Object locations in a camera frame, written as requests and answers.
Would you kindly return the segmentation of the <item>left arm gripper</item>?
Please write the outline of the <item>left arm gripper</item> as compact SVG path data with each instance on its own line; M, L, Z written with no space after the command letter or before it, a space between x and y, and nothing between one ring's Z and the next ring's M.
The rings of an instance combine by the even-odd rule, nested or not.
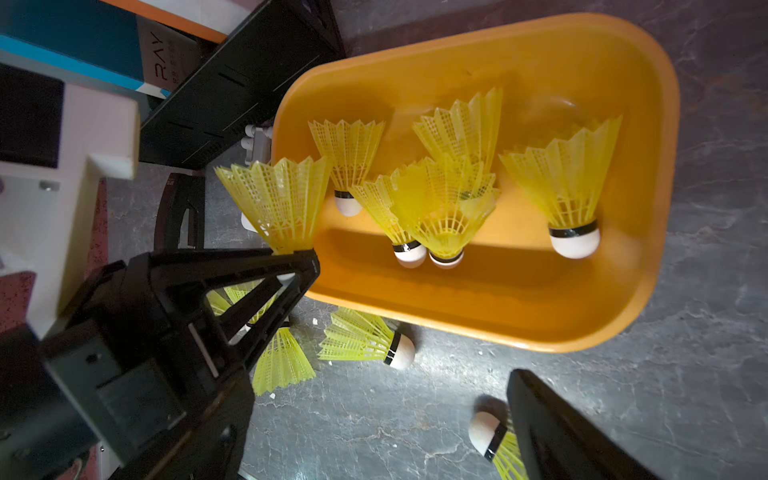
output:
M2 477L56 478L96 445L116 471L178 440L263 356L319 274L313 250L149 253L87 280L62 330L4 331Z

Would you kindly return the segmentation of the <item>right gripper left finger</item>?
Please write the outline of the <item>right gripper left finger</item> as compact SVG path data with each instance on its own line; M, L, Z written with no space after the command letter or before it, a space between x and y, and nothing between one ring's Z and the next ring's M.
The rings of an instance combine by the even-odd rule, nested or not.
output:
M235 373L176 441L159 441L113 479L239 479L255 395L248 376Z

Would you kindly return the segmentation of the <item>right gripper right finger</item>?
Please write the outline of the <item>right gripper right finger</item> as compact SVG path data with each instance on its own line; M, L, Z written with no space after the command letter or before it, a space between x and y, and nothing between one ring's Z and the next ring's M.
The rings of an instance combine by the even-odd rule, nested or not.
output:
M530 479L655 479L530 370L510 373L507 399Z

